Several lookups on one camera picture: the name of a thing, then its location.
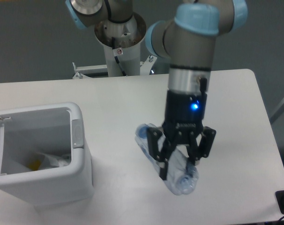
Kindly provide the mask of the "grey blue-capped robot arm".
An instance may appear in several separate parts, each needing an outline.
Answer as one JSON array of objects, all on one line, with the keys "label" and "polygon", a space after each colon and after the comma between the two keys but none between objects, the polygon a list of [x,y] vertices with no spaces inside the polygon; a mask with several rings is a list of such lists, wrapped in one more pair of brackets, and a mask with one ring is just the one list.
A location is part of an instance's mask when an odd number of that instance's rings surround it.
[{"label": "grey blue-capped robot arm", "polygon": [[167,179],[169,158],[179,145],[191,165],[206,158],[216,134],[202,124],[216,38],[244,25],[246,2],[186,0],[172,20],[150,27],[131,0],[68,0],[66,6],[78,28],[94,27],[110,77],[139,75],[141,42],[152,55],[170,59],[165,119],[161,129],[146,131],[160,177]]}]

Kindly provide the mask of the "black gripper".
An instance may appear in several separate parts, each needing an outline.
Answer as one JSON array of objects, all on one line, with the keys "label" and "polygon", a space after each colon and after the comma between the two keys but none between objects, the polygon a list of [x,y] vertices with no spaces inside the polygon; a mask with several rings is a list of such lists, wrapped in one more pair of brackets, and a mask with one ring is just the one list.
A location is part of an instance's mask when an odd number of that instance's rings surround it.
[{"label": "black gripper", "polygon": [[[212,148],[216,130],[203,127],[207,90],[211,72],[171,68],[165,107],[163,132],[157,128],[146,129],[150,156],[158,162],[159,176],[167,179],[169,159],[177,145],[188,145],[189,162],[197,165],[207,158]],[[158,141],[165,134],[162,148]]]}]

